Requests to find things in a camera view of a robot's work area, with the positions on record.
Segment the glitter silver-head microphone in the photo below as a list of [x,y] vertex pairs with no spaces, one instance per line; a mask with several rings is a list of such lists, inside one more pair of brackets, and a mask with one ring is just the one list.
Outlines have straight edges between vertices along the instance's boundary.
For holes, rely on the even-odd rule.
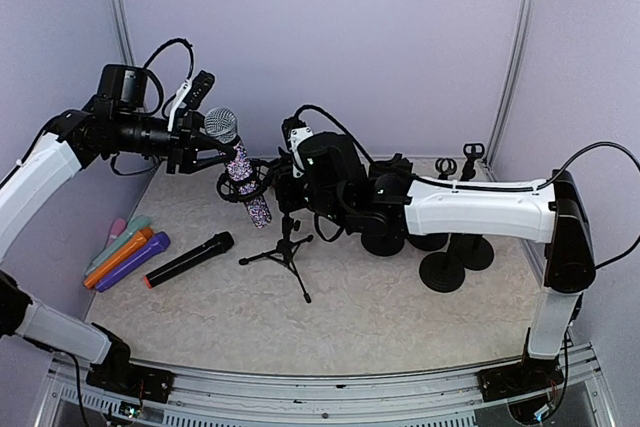
[[234,151],[232,159],[225,163],[226,172],[219,178],[219,194],[229,202],[242,203],[255,227],[266,227],[272,220],[264,198],[266,187],[239,136],[235,114],[226,107],[216,107],[205,115],[204,127],[210,137]]

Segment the black microphone orange tip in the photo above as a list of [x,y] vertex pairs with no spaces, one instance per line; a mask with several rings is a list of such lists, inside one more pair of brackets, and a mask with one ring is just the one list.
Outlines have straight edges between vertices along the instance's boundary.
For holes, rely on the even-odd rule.
[[153,289],[215,256],[226,253],[234,244],[230,232],[215,234],[199,246],[146,274],[145,284],[149,289]]

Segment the black round-base mic stand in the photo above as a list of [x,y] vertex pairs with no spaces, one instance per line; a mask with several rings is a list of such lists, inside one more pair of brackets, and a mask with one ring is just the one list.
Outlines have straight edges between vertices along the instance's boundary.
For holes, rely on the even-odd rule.
[[404,247],[405,239],[401,235],[374,236],[362,234],[360,237],[363,248],[378,257],[397,255]]

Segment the teal toy microphone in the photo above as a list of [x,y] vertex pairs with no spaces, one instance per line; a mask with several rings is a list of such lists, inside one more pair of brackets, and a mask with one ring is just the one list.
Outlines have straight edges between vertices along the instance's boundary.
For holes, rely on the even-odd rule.
[[109,246],[105,247],[89,264],[85,270],[84,275],[88,276],[93,272],[100,263],[105,261],[116,249],[127,242],[135,232],[141,230],[144,227],[151,225],[151,218],[145,215],[138,215],[132,220],[127,222],[126,230]]

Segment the purple-head microphone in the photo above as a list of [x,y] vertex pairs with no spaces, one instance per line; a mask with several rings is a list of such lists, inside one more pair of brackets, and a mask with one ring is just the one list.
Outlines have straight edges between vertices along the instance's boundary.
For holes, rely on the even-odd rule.
[[170,238],[164,231],[154,234],[142,247],[99,280],[95,286],[95,290],[97,292],[104,292],[113,287],[152,257],[164,252],[170,243]]

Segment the orange toy microphone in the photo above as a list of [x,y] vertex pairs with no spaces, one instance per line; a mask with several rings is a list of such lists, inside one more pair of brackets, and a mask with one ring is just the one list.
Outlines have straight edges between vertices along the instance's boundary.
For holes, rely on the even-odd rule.
[[118,247],[113,254],[111,254],[105,261],[100,263],[98,267],[87,276],[84,281],[84,286],[87,289],[92,289],[115,267],[117,267],[124,260],[126,260],[137,250],[143,247],[153,236],[153,234],[154,232],[150,227],[144,227],[141,230],[135,232],[127,242]]

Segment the pink toy microphone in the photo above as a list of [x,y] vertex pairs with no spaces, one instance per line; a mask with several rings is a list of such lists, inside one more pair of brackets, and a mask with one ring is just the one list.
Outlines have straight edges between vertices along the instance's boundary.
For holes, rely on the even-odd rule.
[[109,235],[105,246],[109,247],[125,230],[127,227],[127,221],[122,218],[117,218],[113,221],[110,227]]

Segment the black stand for orange mic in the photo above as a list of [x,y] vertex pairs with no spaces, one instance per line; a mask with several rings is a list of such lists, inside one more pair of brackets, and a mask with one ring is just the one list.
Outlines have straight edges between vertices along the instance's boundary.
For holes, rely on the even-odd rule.
[[437,178],[439,180],[448,180],[458,170],[457,162],[453,158],[438,158],[434,167],[438,173]]

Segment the black stand for teal mic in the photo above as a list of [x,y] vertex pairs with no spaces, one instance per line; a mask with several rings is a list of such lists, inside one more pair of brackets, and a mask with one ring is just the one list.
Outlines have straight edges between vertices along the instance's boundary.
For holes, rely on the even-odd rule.
[[453,257],[468,270],[486,270],[494,261],[494,249],[482,235],[455,234],[452,242]]

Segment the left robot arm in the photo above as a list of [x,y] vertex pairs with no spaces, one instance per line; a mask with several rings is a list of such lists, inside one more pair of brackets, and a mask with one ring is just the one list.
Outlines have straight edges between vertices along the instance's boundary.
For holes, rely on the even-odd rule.
[[[44,124],[1,182],[3,255],[51,200],[98,158],[138,154],[163,160],[168,172],[182,174],[231,159],[231,148],[205,134],[198,111],[215,76],[201,71],[184,81],[168,118],[142,109],[147,84],[155,79],[147,68],[109,64],[83,107],[65,110]],[[140,381],[124,340],[41,301],[7,272],[1,274],[1,333],[84,360],[92,375],[118,391],[133,390]]]

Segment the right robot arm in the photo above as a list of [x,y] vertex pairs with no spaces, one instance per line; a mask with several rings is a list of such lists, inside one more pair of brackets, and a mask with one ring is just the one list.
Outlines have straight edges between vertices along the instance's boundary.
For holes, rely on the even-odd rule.
[[589,223],[570,173],[551,180],[461,182],[420,177],[401,155],[363,165],[346,134],[288,128],[285,157],[293,167],[289,197],[345,233],[358,233],[369,250],[393,255],[407,238],[502,236],[547,248],[542,292],[525,351],[511,380],[535,389],[551,371],[578,299],[594,281]]

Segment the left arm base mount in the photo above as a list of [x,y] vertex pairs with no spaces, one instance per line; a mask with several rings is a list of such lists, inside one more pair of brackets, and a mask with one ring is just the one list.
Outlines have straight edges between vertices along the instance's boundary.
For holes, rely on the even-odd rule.
[[126,362],[111,366],[92,365],[87,374],[86,383],[142,401],[166,404],[174,378],[174,374],[168,370]]

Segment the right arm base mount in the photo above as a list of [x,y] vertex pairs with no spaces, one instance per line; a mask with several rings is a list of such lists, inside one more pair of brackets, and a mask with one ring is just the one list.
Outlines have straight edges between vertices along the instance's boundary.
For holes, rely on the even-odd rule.
[[557,360],[521,360],[517,363],[478,372],[484,402],[516,397],[560,385],[565,380]]

